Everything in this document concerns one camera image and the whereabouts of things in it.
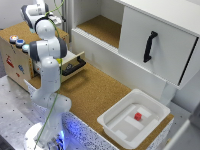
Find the cabinet door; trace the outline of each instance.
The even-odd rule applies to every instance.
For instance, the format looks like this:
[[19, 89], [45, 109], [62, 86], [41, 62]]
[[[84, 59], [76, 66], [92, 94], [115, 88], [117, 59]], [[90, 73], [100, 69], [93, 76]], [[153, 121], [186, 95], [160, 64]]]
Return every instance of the cabinet door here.
[[[151, 32], [151, 59], [144, 63], [144, 54]], [[125, 7], [119, 53], [148, 71], [178, 85], [196, 37], [166, 23]]]

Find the black handle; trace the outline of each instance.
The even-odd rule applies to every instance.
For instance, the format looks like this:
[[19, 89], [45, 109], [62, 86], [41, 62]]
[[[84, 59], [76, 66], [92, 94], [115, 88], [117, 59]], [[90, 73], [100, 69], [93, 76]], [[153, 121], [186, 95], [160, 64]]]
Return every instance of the black handle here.
[[152, 40], [156, 36], [158, 36], [158, 33], [152, 31], [151, 35], [149, 36], [149, 39], [147, 41], [146, 50], [145, 50], [145, 53], [144, 53], [144, 63], [148, 62], [151, 59], [151, 56], [149, 54], [150, 54], [150, 51], [151, 51]]
[[77, 57], [77, 61], [79, 62], [78, 65], [74, 66], [73, 68], [63, 70], [62, 75], [68, 76], [68, 75], [72, 74], [73, 72], [75, 72], [76, 70], [80, 69], [81, 67], [85, 66], [85, 64], [86, 64], [86, 62], [83, 59], [81, 59], [80, 56]]

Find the robotic arm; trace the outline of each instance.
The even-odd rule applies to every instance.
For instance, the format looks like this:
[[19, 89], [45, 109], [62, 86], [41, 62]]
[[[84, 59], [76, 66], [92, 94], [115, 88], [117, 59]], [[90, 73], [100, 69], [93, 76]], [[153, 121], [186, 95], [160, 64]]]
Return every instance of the robotic arm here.
[[48, 16], [45, 16], [49, 12], [47, 4], [43, 0], [34, 0], [33, 3], [33, 5], [23, 6], [21, 15], [31, 31], [36, 32], [42, 39], [41, 41], [31, 42], [27, 49], [27, 53], [33, 60], [41, 62], [41, 88], [31, 95], [31, 99], [37, 105], [47, 108], [46, 126], [43, 125], [35, 137], [36, 141], [39, 140], [37, 146], [39, 150], [47, 148], [48, 143], [56, 139], [57, 135], [63, 130], [62, 113], [70, 110], [71, 100], [54, 93], [60, 88], [61, 84], [60, 68], [56, 59], [64, 58], [67, 55], [66, 43], [55, 36], [55, 27], [49, 21]]

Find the drawer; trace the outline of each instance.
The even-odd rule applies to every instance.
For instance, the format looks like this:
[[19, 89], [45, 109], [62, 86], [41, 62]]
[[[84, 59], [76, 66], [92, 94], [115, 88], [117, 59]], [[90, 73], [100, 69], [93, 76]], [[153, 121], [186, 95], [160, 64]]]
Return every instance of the drawer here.
[[[149, 48], [151, 59], [144, 63], [147, 41], [152, 31], [158, 35], [152, 39]], [[196, 39], [191, 34], [125, 7], [119, 54], [178, 85]]]
[[[65, 58], [63, 58], [62, 70], [69, 71], [70, 69], [72, 69], [73, 67], [76, 67], [77, 65], [80, 66], [81, 64], [77, 61], [78, 58], [81, 58], [82, 60], [84, 60], [85, 53], [81, 52], [78, 55], [75, 55], [72, 52], [68, 51], [67, 56]], [[33, 67], [34, 67], [34, 70], [40, 74], [40, 70], [41, 70], [40, 62], [33, 61]], [[66, 81], [73, 75], [77, 74], [78, 72], [83, 70], [83, 68], [84, 68], [83, 66], [82, 67], [80, 66], [80, 68], [78, 70], [74, 71], [73, 73], [70, 73], [69, 75], [66, 75], [66, 76], [62, 76], [62, 82]]]

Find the red block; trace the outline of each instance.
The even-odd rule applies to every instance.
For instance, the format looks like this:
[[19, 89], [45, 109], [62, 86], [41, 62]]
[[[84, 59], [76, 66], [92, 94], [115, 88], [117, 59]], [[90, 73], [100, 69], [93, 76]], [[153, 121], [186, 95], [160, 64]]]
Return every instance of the red block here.
[[134, 118], [135, 118], [135, 120], [140, 121], [142, 118], [142, 114], [136, 113]]

